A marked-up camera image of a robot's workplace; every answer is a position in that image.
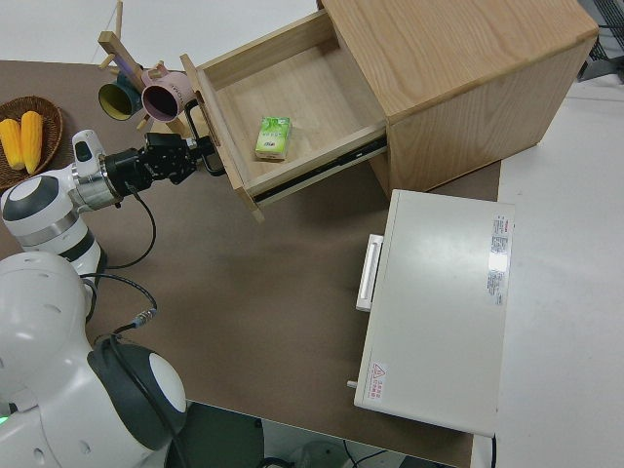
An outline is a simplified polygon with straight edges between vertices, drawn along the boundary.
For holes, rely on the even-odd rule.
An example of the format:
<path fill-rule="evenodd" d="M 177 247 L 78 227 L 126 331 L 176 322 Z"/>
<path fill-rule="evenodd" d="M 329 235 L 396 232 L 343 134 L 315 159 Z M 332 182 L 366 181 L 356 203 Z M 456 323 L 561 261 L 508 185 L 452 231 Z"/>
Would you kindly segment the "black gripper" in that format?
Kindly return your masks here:
<path fill-rule="evenodd" d="M 146 133 L 144 146 L 107 155 L 103 162 L 108 181 L 118 194 L 149 188 L 153 181 L 168 179 L 180 184 L 197 169 L 200 156 L 210 175 L 223 175 L 224 166 L 209 136 L 183 139 L 178 134 Z"/>

